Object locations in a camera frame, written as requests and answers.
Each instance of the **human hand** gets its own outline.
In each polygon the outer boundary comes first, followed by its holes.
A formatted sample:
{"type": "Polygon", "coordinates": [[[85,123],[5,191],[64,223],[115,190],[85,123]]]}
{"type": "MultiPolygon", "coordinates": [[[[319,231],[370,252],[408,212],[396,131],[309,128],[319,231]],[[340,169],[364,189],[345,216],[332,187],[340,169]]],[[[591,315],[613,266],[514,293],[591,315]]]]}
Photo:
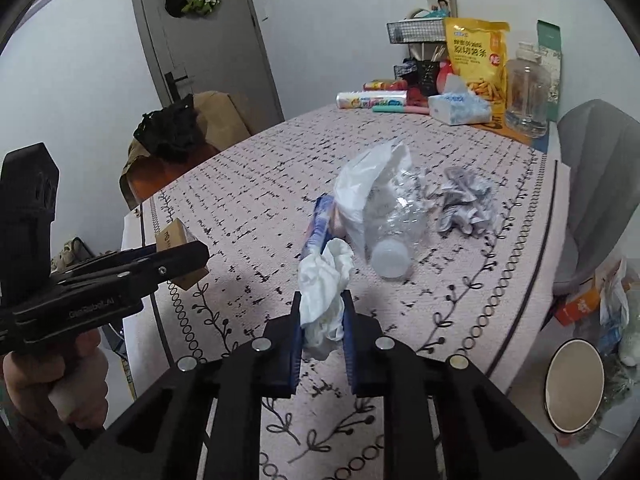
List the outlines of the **human hand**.
{"type": "Polygon", "coordinates": [[[102,426],[108,408],[105,377],[109,365],[99,344],[97,329],[79,335],[74,344],[78,365],[64,379],[65,361],[59,354],[7,354],[2,370],[15,409],[45,434],[59,432],[63,424],[80,429],[102,426]]]}

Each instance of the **green box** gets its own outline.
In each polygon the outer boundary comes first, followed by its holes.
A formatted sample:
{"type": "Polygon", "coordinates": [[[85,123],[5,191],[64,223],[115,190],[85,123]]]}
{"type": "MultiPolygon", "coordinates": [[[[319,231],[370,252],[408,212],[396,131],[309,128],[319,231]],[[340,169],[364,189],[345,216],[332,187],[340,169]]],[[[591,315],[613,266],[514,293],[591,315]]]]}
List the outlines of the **green box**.
{"type": "Polygon", "coordinates": [[[562,61],[562,42],[560,27],[538,20],[538,49],[542,58],[540,65],[551,74],[551,88],[549,90],[546,118],[558,122],[558,108],[560,105],[560,67],[562,61]]]}

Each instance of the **white tissue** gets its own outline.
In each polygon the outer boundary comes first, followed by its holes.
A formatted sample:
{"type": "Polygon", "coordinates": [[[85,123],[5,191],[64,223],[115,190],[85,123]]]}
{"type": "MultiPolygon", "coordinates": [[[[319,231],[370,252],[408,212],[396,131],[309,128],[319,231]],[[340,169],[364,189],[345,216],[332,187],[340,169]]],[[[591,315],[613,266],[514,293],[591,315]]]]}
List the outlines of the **white tissue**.
{"type": "Polygon", "coordinates": [[[342,339],[344,302],[340,294],[347,288],[353,268],[353,251],[340,238],[329,240],[322,254],[313,252],[300,262],[300,326],[306,348],[319,347],[325,339],[342,339]]]}

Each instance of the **door handle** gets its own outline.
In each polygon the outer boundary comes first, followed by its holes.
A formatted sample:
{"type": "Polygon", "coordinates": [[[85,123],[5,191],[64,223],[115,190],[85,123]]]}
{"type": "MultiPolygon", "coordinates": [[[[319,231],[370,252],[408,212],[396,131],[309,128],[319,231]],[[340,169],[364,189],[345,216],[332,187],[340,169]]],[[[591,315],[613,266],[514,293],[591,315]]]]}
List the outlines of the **door handle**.
{"type": "Polygon", "coordinates": [[[164,80],[166,81],[166,86],[169,89],[169,94],[171,94],[171,100],[174,103],[177,103],[180,100],[180,94],[178,93],[178,87],[176,83],[188,78],[189,78],[188,75],[184,75],[182,77],[179,77],[178,79],[175,79],[173,72],[167,72],[166,74],[164,74],[164,80]]]}

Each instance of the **crumpled tissue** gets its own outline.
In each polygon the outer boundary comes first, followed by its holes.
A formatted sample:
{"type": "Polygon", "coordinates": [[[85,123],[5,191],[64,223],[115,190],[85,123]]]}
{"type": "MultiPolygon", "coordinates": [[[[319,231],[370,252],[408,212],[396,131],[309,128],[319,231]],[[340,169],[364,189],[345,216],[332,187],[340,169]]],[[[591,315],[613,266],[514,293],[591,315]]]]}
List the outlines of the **crumpled tissue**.
{"type": "Polygon", "coordinates": [[[465,235],[480,236],[494,230],[495,211],[491,183],[463,168],[447,168],[441,187],[442,211],[436,231],[446,235],[454,227],[465,235]]]}
{"type": "Polygon", "coordinates": [[[353,251],[340,238],[329,240],[322,254],[313,252],[300,262],[300,326],[306,348],[317,348],[326,339],[342,339],[344,301],[340,294],[349,285],[353,269],[353,251]]]}

